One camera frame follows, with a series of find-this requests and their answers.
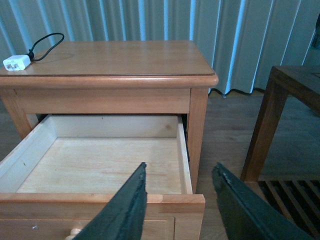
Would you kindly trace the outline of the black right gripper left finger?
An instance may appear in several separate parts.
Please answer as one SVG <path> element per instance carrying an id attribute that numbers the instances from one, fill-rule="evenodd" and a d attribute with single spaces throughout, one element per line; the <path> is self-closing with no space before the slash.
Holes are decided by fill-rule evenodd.
<path id="1" fill-rule="evenodd" d="M 142 162 L 75 240 L 140 240 L 147 208 L 146 163 Z"/>

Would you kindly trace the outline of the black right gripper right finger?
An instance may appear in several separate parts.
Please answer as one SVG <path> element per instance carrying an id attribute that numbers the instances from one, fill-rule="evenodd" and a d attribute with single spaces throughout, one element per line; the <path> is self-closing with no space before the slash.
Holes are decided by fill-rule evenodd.
<path id="1" fill-rule="evenodd" d="M 311 240 L 223 164 L 212 169 L 217 205 L 229 240 Z"/>

